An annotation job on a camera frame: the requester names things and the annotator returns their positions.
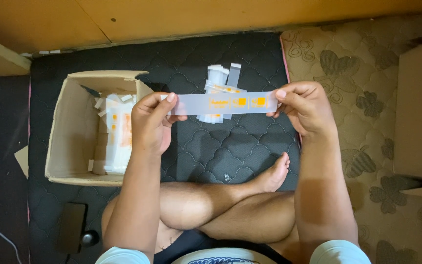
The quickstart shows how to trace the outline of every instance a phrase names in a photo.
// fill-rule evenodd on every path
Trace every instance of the beige floral mattress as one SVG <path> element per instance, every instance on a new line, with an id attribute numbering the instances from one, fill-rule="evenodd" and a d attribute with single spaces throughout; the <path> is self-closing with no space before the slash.
<path id="1" fill-rule="evenodd" d="M 422 263 L 422 197 L 400 193 L 417 182 L 392 173 L 399 55 L 421 36 L 422 15 L 281 34 L 288 79 L 320 82 L 331 101 L 360 246 L 372 263 Z"/>

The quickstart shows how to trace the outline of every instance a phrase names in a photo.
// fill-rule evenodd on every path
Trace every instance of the bare foot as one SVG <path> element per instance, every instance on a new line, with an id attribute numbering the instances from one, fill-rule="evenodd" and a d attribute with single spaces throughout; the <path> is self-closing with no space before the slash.
<path id="1" fill-rule="evenodd" d="M 286 152 L 281 153 L 273 166 L 260 173 L 255 179 L 249 181 L 253 188 L 259 190 L 259 193 L 271 193 L 281 187 L 289 172 L 289 156 Z"/>

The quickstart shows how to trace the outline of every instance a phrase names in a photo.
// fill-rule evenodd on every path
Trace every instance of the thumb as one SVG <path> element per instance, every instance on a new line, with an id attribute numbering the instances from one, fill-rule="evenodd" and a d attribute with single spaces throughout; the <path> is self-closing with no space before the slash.
<path id="1" fill-rule="evenodd" d="M 169 93 L 167 97 L 163 99 L 152 112 L 150 117 L 153 120 L 153 122 L 161 123 L 162 120 L 170 112 L 170 110 L 173 109 L 176 103 L 177 103 L 177 95 L 175 93 Z"/>
<path id="2" fill-rule="evenodd" d="M 312 106 L 310 105 L 310 102 L 296 93 L 286 93 L 286 91 L 279 89 L 276 91 L 276 98 L 281 103 L 293 107 L 302 115 L 308 116 L 312 112 Z"/>

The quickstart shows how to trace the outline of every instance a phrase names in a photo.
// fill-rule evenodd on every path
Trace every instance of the right hand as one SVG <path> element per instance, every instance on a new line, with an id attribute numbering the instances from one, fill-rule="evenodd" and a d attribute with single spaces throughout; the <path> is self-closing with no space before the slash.
<path id="1" fill-rule="evenodd" d="M 279 117 L 284 112 L 303 137 L 337 134 L 330 102 L 318 82 L 294 82 L 276 90 L 276 98 L 282 105 L 267 117 Z"/>

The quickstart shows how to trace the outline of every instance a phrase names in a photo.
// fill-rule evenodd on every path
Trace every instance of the forearm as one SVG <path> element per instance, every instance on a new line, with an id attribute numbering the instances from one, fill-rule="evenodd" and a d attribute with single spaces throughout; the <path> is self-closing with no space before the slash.
<path id="1" fill-rule="evenodd" d="M 135 249 L 151 263 L 159 225 L 160 156 L 131 154 L 118 201 L 105 231 L 104 247 Z"/>
<path id="2" fill-rule="evenodd" d="M 357 244 L 357 225 L 336 132 L 304 138 L 295 209 L 304 255 L 310 256 L 318 245 L 329 240 Z"/>

